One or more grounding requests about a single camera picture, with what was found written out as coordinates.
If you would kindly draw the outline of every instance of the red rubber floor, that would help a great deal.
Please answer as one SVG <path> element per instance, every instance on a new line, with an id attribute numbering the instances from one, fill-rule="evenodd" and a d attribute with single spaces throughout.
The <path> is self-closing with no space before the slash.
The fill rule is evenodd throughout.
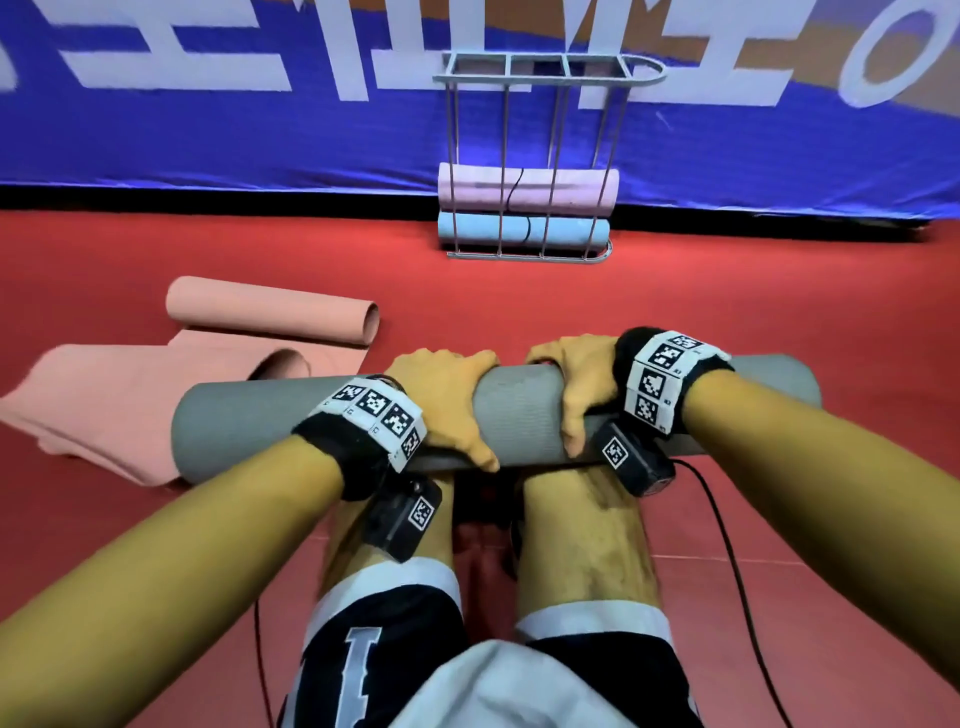
<path id="1" fill-rule="evenodd" d="M 923 245 L 620 233 L 597 266 L 448 260 L 435 226 L 351 220 L 0 213 L 0 391 L 62 343 L 159 344 L 180 275 L 372 298 L 383 314 L 365 371 L 419 347 L 493 348 L 517 364 L 565 334 L 650 323 L 735 353 L 787 352 L 826 407 L 960 474 L 960 227 Z M 725 515 L 757 630 L 798 728 L 956 725 L 960 696 L 798 562 L 700 458 Z M 172 499 L 0 428 L 0 618 Z M 681 475 L 644 501 L 663 598 L 707 725 L 777 726 L 708 506 Z M 513 594 L 489 529 L 460 539 L 469 626 L 504 634 Z M 482 551 L 482 544 L 492 545 Z M 290 685 L 324 549 L 311 537 L 263 598 L 275 710 Z M 468 578 L 501 584 L 474 608 Z M 263 726 L 249 615 L 137 728 Z"/>

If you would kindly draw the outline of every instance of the forearm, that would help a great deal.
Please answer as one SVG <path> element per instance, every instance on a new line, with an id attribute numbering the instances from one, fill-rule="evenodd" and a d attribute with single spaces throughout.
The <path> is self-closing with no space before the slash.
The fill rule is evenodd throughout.
<path id="1" fill-rule="evenodd" d="M 98 551 L 0 624 L 0 724 L 125 724 L 250 607 L 342 488 L 336 462 L 291 437 Z"/>
<path id="2" fill-rule="evenodd" d="M 684 422 L 813 569 L 960 687 L 960 482 L 730 372 L 693 385 Z"/>

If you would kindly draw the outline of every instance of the metal mat rack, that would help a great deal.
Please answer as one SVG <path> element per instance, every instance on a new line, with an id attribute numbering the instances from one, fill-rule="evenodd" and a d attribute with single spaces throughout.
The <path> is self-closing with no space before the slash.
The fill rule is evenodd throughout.
<path id="1" fill-rule="evenodd" d="M 476 72 L 488 68 L 492 72 Z M 594 75 L 596 69 L 606 70 L 606 75 Z M 449 51 L 444 53 L 444 72 L 433 77 L 434 81 L 444 84 L 447 156 L 450 172 L 450 212 L 453 220 L 453 251 L 448 252 L 450 257 L 468 258 L 474 260 L 543 260 L 562 263 L 598 263 L 610 257 L 613 245 L 608 239 L 602 242 L 603 249 L 595 250 L 593 234 L 596 229 L 604 193 L 607 189 L 607 179 L 613 165 L 613 156 L 616 144 L 620 137 L 620 129 L 627 111 L 630 89 L 636 86 L 658 84 L 666 77 L 666 66 L 655 59 L 634 54 L 596 54 L 596 53 L 504 53 L 504 52 L 469 52 Z M 459 84 L 485 84 L 503 86 L 503 138 L 500 144 L 500 206 L 499 206 L 499 234 L 496 253 L 465 252 L 461 250 L 461 241 L 457 235 L 457 198 L 454 189 L 454 164 L 460 162 L 460 102 L 458 94 Z M 553 170 L 550 183 L 550 192 L 547 200 L 546 219 L 543 226 L 543 239 L 538 253 L 504 253 L 503 251 L 503 215 L 504 189 L 506 187 L 507 172 L 507 130 L 510 120 L 510 86 L 511 85 L 551 85 L 556 87 L 553 108 L 553 120 L 550 124 L 550 141 L 547 146 L 546 166 Z M 597 132 L 596 146 L 593 151 L 591 169 L 596 166 L 600 153 L 604 130 L 607 126 L 608 115 L 612 106 L 612 93 L 616 89 L 623 89 L 623 99 L 617 120 L 613 127 L 610 156 L 607 159 L 607 168 L 600 186 L 600 195 L 597 199 L 593 220 L 587 244 L 581 255 L 548 255 L 547 233 L 550 229 L 550 216 L 553 206 L 554 190 L 557 185 L 557 172 L 560 169 L 560 155 L 564 143 L 564 121 L 566 118 L 567 100 L 572 87 L 602 86 L 607 90 L 603 112 L 600 117 L 600 128 Z"/>

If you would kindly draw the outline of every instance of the rolled yoga mat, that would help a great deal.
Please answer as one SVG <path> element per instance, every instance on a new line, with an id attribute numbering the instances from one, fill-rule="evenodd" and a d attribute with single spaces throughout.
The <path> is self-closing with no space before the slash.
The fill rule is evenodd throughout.
<path id="1" fill-rule="evenodd" d="M 821 405 L 820 387 L 810 370 L 785 354 L 736 356 L 734 368 L 743 376 L 814 406 Z M 348 376 L 307 379 L 198 384 L 180 401 L 174 415 L 172 441 L 180 474 L 202 483 L 268 448 L 323 398 L 348 381 Z M 564 378 L 551 365 L 497 367 L 486 374 L 473 396 L 473 411 L 484 440 L 504 467 L 562 465 L 573 462 L 560 438 Z M 592 435 L 611 415 L 587 416 Z M 664 444 L 671 455 L 703 452 L 688 435 Z M 579 462 L 597 462 L 588 449 Z M 465 456 L 444 449 L 424 448 L 411 468 L 420 472 L 472 467 Z"/>
<path id="2" fill-rule="evenodd" d="M 500 167 L 454 164 L 453 191 L 457 211 L 499 210 L 501 172 Z M 610 217 L 620 187 L 620 173 L 612 169 L 607 176 L 606 186 L 603 184 L 604 173 L 605 170 L 602 169 L 558 169 L 551 202 L 552 169 L 508 167 L 506 172 L 503 172 L 502 200 L 506 204 L 507 198 L 510 198 L 511 212 L 545 214 L 549 210 L 552 215 L 593 217 L 596 214 L 599 217 Z M 600 200 L 601 187 L 603 200 Z M 454 201 L 450 197 L 450 165 L 447 162 L 440 165 L 437 173 L 437 194 L 441 209 L 453 209 Z"/>
<path id="3" fill-rule="evenodd" d="M 503 244 L 539 248 L 543 244 L 546 228 L 546 244 L 553 248 L 585 249 L 587 241 L 600 248 L 610 239 L 610 223 L 589 217 L 551 217 L 546 227 L 545 217 L 527 215 L 503 216 Z M 453 213 L 441 212 L 437 219 L 441 240 L 453 240 Z M 500 240 L 500 216 L 478 215 L 470 212 L 457 213 L 457 240 L 461 243 L 489 243 L 497 245 Z"/>

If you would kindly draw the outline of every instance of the wristband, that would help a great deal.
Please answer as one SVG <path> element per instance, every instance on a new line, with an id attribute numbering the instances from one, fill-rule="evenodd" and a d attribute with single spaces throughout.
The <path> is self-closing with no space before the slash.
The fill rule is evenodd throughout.
<path id="1" fill-rule="evenodd" d="M 624 412 L 660 437 L 686 432 L 684 398 L 698 378 L 728 369 L 731 356 L 678 331 L 633 328 L 616 343 L 613 378 Z"/>
<path id="2" fill-rule="evenodd" d="M 423 412 L 403 392 L 379 379 L 355 377 L 294 427 L 330 455 L 344 477 L 344 500 L 363 500 L 388 469 L 399 473 L 426 437 Z"/>

